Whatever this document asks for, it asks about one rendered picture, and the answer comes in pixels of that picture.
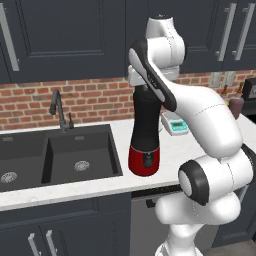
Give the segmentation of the dark drawer front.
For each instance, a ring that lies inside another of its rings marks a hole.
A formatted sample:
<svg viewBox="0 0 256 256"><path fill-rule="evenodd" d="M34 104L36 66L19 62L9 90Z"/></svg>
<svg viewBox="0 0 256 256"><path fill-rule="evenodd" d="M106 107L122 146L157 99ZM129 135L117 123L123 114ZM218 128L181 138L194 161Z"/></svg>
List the dark drawer front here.
<svg viewBox="0 0 256 256"><path fill-rule="evenodd" d="M0 212L0 228L12 225L38 223L62 216L80 214L105 214L131 209L131 194L113 194L102 197L73 200Z"/></svg>

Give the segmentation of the dark base cupboard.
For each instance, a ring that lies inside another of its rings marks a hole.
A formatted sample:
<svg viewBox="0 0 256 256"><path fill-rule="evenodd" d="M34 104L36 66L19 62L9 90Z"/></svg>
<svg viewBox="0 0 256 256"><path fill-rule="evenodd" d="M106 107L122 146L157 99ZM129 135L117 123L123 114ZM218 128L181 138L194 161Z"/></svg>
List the dark base cupboard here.
<svg viewBox="0 0 256 256"><path fill-rule="evenodd" d="M256 183L235 193L241 200L240 215L235 221L219 227L213 248L251 240L256 233Z"/></svg>

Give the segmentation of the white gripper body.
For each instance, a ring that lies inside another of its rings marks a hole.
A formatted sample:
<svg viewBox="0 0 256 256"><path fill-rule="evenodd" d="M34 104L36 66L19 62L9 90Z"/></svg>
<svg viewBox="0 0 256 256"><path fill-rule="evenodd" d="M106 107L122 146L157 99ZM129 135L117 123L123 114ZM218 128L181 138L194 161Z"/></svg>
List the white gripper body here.
<svg viewBox="0 0 256 256"><path fill-rule="evenodd" d="M162 69L161 72L168 80L176 80L179 77L180 67L175 66L168 69ZM128 67L128 84L130 86L140 86L146 84L144 79L132 66Z"/></svg>

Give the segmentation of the grey dishwasher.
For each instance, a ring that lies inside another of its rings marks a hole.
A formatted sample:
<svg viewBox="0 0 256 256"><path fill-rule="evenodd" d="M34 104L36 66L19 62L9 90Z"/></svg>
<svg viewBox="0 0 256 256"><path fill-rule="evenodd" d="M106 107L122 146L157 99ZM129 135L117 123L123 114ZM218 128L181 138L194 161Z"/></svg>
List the grey dishwasher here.
<svg viewBox="0 0 256 256"><path fill-rule="evenodd" d="M155 203L165 195L181 192L179 185L134 191L131 202L130 256L154 256L167 237L169 226L156 217Z"/></svg>

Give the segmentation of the black countertop appliance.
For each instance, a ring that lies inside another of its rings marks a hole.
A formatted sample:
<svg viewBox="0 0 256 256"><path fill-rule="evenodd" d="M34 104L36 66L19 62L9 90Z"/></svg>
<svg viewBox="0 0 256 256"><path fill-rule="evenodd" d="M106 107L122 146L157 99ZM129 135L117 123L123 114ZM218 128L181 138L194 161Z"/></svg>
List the black countertop appliance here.
<svg viewBox="0 0 256 256"><path fill-rule="evenodd" d="M244 99L242 113L244 115L256 114L256 77L245 80L242 98Z"/></svg>

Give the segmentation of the grey wall socket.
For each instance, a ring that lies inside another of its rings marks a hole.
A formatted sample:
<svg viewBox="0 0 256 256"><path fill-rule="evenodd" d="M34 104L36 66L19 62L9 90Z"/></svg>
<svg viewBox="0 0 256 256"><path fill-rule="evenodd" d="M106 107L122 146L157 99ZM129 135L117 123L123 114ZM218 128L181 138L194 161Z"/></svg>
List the grey wall socket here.
<svg viewBox="0 0 256 256"><path fill-rule="evenodd" d="M224 84L227 85L228 87L231 87L235 80L235 75L236 75L235 71L226 71L224 75L224 80L223 80Z"/></svg>
<svg viewBox="0 0 256 256"><path fill-rule="evenodd" d="M209 79L209 86L211 88L217 88L220 85L221 76L221 72L212 72Z"/></svg>

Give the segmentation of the dark base cupboard door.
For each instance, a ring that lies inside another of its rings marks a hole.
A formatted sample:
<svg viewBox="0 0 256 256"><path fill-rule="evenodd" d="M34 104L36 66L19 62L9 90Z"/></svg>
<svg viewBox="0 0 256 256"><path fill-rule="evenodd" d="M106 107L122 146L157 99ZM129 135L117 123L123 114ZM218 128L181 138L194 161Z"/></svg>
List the dark base cupboard door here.
<svg viewBox="0 0 256 256"><path fill-rule="evenodd" d="M0 230L0 256L34 256L28 242L30 233L35 233L37 249L44 254L40 245L40 232L37 228L14 227Z"/></svg>
<svg viewBox="0 0 256 256"><path fill-rule="evenodd" d="M129 211L82 215L41 224L56 256L129 256Z"/></svg>

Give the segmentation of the black double sink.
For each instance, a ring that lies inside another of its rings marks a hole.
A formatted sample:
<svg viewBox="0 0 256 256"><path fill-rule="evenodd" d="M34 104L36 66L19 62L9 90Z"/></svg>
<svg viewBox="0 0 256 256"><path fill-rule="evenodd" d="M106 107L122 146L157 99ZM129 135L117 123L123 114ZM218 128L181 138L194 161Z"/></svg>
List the black double sink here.
<svg viewBox="0 0 256 256"><path fill-rule="evenodd" d="M121 174L109 125L0 135L0 192Z"/></svg>

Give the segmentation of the dark wall cupboard door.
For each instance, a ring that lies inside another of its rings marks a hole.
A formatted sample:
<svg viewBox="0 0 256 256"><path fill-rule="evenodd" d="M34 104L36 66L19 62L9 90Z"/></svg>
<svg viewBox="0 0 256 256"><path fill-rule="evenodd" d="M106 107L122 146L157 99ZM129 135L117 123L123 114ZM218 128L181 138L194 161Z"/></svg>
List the dark wall cupboard door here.
<svg viewBox="0 0 256 256"><path fill-rule="evenodd" d="M243 9L246 8L249 3L256 3L256 0L237 0L235 16L233 19L233 24L222 66L223 71L256 69L256 7L247 34L241 59L239 61L235 61L234 55L232 54L232 52L236 50L245 19L245 12L243 12Z"/></svg>
<svg viewBox="0 0 256 256"><path fill-rule="evenodd" d="M0 3L4 4L5 13L7 16L6 0L0 0ZM5 39L3 36L2 28L0 26L0 81L2 83L11 82L11 71L12 71L12 66L11 66L9 54L7 52L7 47L6 47Z"/></svg>
<svg viewBox="0 0 256 256"><path fill-rule="evenodd" d="M158 14L174 19L187 56L181 73L220 71L217 60L230 0L126 0L126 49L145 38L149 17Z"/></svg>
<svg viewBox="0 0 256 256"><path fill-rule="evenodd" d="M6 0L10 83L125 75L125 0Z"/></svg>

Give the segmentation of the black sink tap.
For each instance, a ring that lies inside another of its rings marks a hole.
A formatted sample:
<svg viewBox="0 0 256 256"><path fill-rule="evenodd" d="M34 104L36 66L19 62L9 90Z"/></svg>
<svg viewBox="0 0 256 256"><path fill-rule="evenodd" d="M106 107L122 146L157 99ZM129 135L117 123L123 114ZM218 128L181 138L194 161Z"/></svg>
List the black sink tap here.
<svg viewBox="0 0 256 256"><path fill-rule="evenodd" d="M51 115L59 114L59 125L62 133L66 133L69 129L74 128L72 118L69 118L69 123L66 123L62 108L61 94L57 89L53 91L49 113Z"/></svg>

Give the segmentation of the white kitchen scale teal display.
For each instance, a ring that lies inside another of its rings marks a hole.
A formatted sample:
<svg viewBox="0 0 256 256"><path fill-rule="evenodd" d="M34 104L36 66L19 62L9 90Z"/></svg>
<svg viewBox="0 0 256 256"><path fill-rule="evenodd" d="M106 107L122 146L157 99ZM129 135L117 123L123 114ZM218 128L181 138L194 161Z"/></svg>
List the white kitchen scale teal display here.
<svg viewBox="0 0 256 256"><path fill-rule="evenodd" d="M161 122L171 136L185 135L189 132L187 123L174 112L163 112L161 114Z"/></svg>

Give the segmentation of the black blender with red base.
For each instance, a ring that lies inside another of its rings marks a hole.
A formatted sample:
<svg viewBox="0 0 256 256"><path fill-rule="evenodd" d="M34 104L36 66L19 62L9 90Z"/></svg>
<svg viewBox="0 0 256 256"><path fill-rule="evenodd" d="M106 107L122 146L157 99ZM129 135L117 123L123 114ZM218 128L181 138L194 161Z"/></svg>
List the black blender with red base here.
<svg viewBox="0 0 256 256"><path fill-rule="evenodd" d="M159 169L159 114L161 102L146 86L136 86L133 93L134 127L128 167L138 176L154 175Z"/></svg>

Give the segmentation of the brown pepper mill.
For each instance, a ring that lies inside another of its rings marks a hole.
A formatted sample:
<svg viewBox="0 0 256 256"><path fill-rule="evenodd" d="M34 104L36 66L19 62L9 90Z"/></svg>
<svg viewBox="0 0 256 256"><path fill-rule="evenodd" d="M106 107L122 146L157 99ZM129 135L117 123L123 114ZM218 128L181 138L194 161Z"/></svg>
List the brown pepper mill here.
<svg viewBox="0 0 256 256"><path fill-rule="evenodd" d="M244 105L244 99L242 97L232 98L229 101L229 109L232 112L235 119L237 119L242 111Z"/></svg>

